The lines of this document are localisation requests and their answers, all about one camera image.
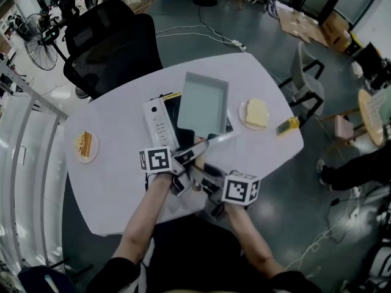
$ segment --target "white table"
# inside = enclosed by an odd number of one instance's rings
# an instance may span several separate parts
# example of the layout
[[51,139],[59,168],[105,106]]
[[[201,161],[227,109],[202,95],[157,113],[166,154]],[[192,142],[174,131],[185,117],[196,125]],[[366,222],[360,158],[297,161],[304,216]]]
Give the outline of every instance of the white table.
[[[209,57],[146,75],[91,102],[65,123],[70,181],[91,232],[106,235],[124,230],[145,193],[139,150],[152,146],[142,104],[160,94],[182,91],[189,71],[229,82],[228,110],[240,130],[237,137],[207,150],[208,163],[226,172],[237,169],[264,178],[302,149],[298,129],[277,137],[276,127],[293,113],[277,84],[250,54]],[[240,122],[239,106],[249,98],[267,103],[269,125],[262,131],[250,130]],[[84,130],[99,139],[98,155],[85,165],[77,161],[73,149],[74,139]],[[205,193],[192,190],[179,199],[169,195],[159,221],[200,210],[205,200]]]

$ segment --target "cardboard box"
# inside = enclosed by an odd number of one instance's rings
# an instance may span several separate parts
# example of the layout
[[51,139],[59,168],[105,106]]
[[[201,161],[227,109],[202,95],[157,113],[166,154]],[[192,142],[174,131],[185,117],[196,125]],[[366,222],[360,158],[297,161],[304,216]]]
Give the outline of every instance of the cardboard box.
[[283,31],[299,37],[307,43],[311,43],[310,39],[314,39],[325,47],[329,47],[318,22],[313,18],[286,6],[277,7],[277,13]]
[[338,52],[345,50],[352,43],[349,34],[349,23],[337,12],[332,12],[322,25],[322,31],[330,46]]

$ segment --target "white chair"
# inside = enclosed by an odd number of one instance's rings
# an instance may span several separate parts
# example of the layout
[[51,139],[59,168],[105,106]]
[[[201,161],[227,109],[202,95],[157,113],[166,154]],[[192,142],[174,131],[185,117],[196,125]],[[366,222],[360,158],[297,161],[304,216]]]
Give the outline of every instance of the white chair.
[[[313,77],[305,72],[319,65],[316,76]],[[293,102],[291,107],[298,104],[303,105],[307,110],[307,115],[300,116],[301,126],[313,115],[320,116],[324,107],[324,89],[318,81],[324,70],[324,65],[311,56],[303,42],[299,42],[298,48],[291,64],[291,77],[279,85],[279,88],[292,82]]]

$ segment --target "white plate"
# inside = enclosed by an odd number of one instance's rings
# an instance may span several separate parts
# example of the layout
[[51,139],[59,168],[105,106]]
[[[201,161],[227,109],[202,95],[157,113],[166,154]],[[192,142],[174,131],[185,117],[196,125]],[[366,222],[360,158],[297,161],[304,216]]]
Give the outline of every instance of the white plate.
[[98,154],[98,149],[99,149],[99,141],[98,141],[98,138],[96,137],[95,134],[93,134],[92,132],[88,131],[88,133],[90,133],[92,135],[92,140],[91,140],[91,148],[90,148],[90,156],[89,157],[85,157],[83,155],[81,155],[79,153],[79,151],[77,151],[75,149],[75,155],[76,155],[76,158],[78,159],[78,161],[82,164],[88,164],[90,162],[93,161],[93,159],[96,158],[97,154]]
[[241,122],[243,123],[244,126],[246,126],[247,128],[250,128],[252,130],[261,130],[261,129],[265,129],[265,127],[259,127],[259,126],[255,126],[255,125],[250,125],[250,124],[247,124],[245,122],[246,120],[246,115],[247,115],[247,104],[248,104],[249,100],[245,101],[245,102],[242,102],[240,105],[239,105],[239,109],[238,109],[238,112],[239,112],[239,118],[241,120]]

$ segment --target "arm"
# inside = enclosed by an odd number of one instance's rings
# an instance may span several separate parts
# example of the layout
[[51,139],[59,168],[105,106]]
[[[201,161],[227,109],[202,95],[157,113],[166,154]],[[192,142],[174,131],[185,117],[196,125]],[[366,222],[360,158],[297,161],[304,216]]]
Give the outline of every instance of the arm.
[[134,264],[144,258],[171,183],[171,175],[161,174],[155,177],[141,203],[129,219],[113,258],[126,258]]
[[267,278],[284,272],[285,269],[274,260],[270,248],[255,229],[246,210],[230,203],[226,203],[224,209],[250,264]]

